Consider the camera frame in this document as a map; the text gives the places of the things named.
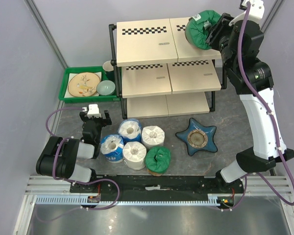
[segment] wall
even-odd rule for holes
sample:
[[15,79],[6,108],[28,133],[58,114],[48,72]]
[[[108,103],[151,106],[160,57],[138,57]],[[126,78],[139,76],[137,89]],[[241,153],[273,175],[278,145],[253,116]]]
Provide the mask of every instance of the wall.
[[[69,67],[111,60],[109,24],[189,17],[207,9],[237,16],[239,0],[34,0]],[[274,0],[264,0],[265,17]]]
[[[268,28],[259,58],[268,63],[275,83],[274,101],[283,140],[294,149],[294,0],[287,0]],[[288,162],[294,176],[294,159]],[[285,174],[283,166],[277,168]]]
[[12,234],[63,69],[23,0],[0,0],[0,235]]

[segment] white shelf board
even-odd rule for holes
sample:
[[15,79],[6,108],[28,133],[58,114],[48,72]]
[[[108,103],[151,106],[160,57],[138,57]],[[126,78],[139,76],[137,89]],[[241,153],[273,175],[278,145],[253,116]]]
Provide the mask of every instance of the white shelf board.
[[167,64],[122,67],[123,98],[171,93]]
[[169,19],[117,23],[117,65],[177,62]]
[[178,61],[214,60],[221,59],[217,50],[202,50],[191,45],[185,37],[185,28],[190,17],[170,19]]
[[168,64],[172,94],[221,90],[211,60]]
[[209,106],[205,92],[167,95],[169,116],[206,114]]
[[165,95],[127,99],[128,118],[154,118],[169,115]]

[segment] black and white checkered strip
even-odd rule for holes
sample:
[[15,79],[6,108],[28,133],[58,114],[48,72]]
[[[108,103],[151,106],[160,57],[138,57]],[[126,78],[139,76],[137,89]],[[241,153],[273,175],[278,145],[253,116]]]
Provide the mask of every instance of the black and white checkered strip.
[[177,27],[177,31],[182,31],[182,30],[185,31],[185,29],[186,29],[186,25],[184,25],[184,24],[183,25],[177,25],[176,27]]
[[208,60],[196,60],[189,62],[175,62],[172,66],[208,65]]
[[143,69],[153,69],[153,68],[162,68],[160,64],[155,65],[134,65],[126,67],[126,70],[143,70]]
[[122,35],[132,35],[132,34],[150,34],[150,33],[166,33],[167,32],[167,27],[152,27],[152,28],[128,28],[122,29]]

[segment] blue star-shaped bowl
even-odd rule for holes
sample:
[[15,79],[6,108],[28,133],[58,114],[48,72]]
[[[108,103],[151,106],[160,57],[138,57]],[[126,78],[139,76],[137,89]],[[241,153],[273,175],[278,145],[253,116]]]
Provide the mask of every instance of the blue star-shaped bowl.
[[177,132],[175,136],[186,143],[190,156],[201,150],[216,153],[218,151],[214,143],[216,129],[216,126],[203,126],[194,118],[190,118],[188,128],[185,131]]

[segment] light green bowl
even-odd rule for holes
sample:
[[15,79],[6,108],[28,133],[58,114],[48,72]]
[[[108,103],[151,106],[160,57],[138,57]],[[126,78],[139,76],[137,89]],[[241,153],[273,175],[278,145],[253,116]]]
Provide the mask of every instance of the light green bowl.
[[99,95],[111,95],[114,93],[115,89],[116,85],[109,80],[102,81],[97,85],[97,92]]

